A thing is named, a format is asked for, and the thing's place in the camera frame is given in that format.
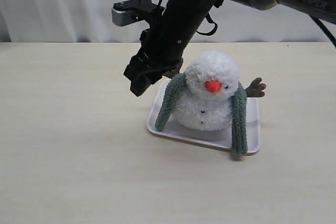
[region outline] white curtain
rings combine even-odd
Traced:
[[[111,7],[119,1],[124,0],[0,0],[0,40],[138,42],[148,26],[145,22],[115,26]],[[225,1],[211,15],[219,25],[217,33],[196,34],[193,42],[328,41],[307,15],[283,6],[261,12]],[[336,26],[327,25],[336,34]],[[204,21],[200,30],[211,28]]]

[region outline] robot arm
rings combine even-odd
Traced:
[[[183,51],[213,6],[224,0],[168,0],[166,9],[150,0],[130,0],[114,4],[113,23],[126,26],[146,21],[150,28],[140,37],[141,48],[133,56],[124,75],[131,91],[142,95],[165,72],[180,62]],[[314,19],[336,24],[336,0],[231,0],[251,8],[267,10],[277,4],[306,13]]]

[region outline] snowman plush toy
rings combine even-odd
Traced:
[[[247,97],[264,96],[261,78],[245,90],[233,59],[222,51],[209,50],[199,55],[184,73],[176,73],[168,83],[155,122],[163,131],[172,115],[179,124],[194,130],[231,130],[232,152],[246,155]]]

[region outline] table surface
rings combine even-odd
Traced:
[[[123,76],[139,44],[0,44],[1,224],[332,223],[336,51],[330,43],[190,44],[182,71],[221,49],[267,84],[262,146],[229,153],[151,135],[160,82]]]

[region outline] white plastic tray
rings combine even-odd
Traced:
[[[213,148],[220,151],[229,151],[231,149],[232,137],[231,131],[198,131],[186,128],[174,120],[171,116],[162,132],[155,129],[156,117],[160,111],[163,101],[164,91],[170,80],[164,81],[154,99],[148,119],[147,129],[154,135],[166,137],[173,140],[190,143],[202,147]],[[247,143],[248,155],[255,154],[261,146],[260,137],[260,110],[259,100],[257,98],[247,99]]]

